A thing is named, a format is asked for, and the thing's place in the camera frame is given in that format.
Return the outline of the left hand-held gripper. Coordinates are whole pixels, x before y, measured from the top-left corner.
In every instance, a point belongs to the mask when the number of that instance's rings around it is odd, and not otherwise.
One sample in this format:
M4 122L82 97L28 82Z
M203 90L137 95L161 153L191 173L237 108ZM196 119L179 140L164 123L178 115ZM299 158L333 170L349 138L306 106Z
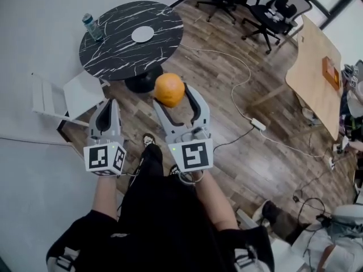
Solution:
M116 99L108 99L97 107L90 118L87 146L83 148L86 171L99 177L121 176L126 159L121 126Z

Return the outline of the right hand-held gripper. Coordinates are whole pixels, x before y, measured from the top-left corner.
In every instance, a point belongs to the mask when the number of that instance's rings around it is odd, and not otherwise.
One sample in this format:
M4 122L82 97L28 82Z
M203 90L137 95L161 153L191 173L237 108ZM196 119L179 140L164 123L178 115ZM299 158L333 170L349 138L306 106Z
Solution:
M175 122L166 107L153 100L154 110L166 132L166 143L181 172L209 169L213 166L213 140L209 131L210 109L201 94L188 84L185 95L193 110L192 128Z

